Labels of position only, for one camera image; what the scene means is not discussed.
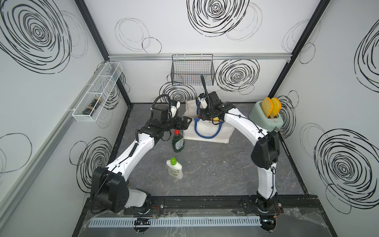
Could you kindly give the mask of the white bag with blue handles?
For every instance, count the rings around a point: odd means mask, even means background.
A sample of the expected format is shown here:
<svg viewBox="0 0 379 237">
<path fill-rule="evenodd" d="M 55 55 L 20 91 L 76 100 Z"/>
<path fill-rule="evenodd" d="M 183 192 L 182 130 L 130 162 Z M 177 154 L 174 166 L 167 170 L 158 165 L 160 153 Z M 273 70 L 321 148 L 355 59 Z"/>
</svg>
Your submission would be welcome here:
<svg viewBox="0 0 379 237">
<path fill-rule="evenodd" d="M 233 126 L 223 121 L 212 123 L 210 120 L 198 118 L 199 112 L 195 100 L 186 102 L 184 116 L 192 118 L 188 129 L 183 132 L 185 140 L 228 144 L 235 130 Z"/>
</svg>

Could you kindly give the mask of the green soap bottle red cap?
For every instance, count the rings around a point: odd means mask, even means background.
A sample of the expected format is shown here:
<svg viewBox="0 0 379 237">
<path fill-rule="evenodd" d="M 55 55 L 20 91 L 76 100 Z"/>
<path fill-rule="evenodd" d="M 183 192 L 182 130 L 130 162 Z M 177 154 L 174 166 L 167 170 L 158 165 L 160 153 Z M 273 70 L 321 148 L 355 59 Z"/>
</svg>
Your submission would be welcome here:
<svg viewBox="0 0 379 237">
<path fill-rule="evenodd" d="M 185 146 L 185 140 L 183 134 L 180 132 L 180 130 L 174 130 L 173 140 L 172 140 L 172 147 L 174 152 L 179 153 L 184 149 Z"/>
</svg>

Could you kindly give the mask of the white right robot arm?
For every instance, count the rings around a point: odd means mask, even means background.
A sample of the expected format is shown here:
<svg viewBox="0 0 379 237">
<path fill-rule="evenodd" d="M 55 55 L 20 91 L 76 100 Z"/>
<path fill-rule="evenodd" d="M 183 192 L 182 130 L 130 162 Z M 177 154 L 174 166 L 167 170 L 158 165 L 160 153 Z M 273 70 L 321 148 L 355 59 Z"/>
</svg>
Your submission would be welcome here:
<svg viewBox="0 0 379 237">
<path fill-rule="evenodd" d="M 226 122 L 241 132 L 252 144 L 251 160 L 258 168 L 259 186 L 257 190 L 258 210 L 268 213 L 277 201 L 276 166 L 280 155 L 279 136 L 247 118 L 233 103 L 222 102 L 216 92 L 205 92 L 195 100 L 202 120 Z"/>
</svg>

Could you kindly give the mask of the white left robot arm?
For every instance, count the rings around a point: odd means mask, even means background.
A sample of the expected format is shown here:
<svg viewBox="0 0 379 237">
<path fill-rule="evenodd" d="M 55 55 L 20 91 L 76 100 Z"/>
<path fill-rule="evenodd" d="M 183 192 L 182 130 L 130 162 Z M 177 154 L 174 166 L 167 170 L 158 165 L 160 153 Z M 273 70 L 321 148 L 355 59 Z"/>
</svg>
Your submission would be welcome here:
<svg viewBox="0 0 379 237">
<path fill-rule="evenodd" d="M 118 213 L 126 207 L 150 208 L 149 194 L 130 189 L 127 181 L 143 156 L 173 129 L 186 130 L 192 119 L 179 117 L 180 103 L 172 101 L 167 106 L 151 107 L 151 117 L 135 131 L 133 143 L 106 167 L 98 167 L 92 174 L 91 198 L 104 210 Z"/>
</svg>

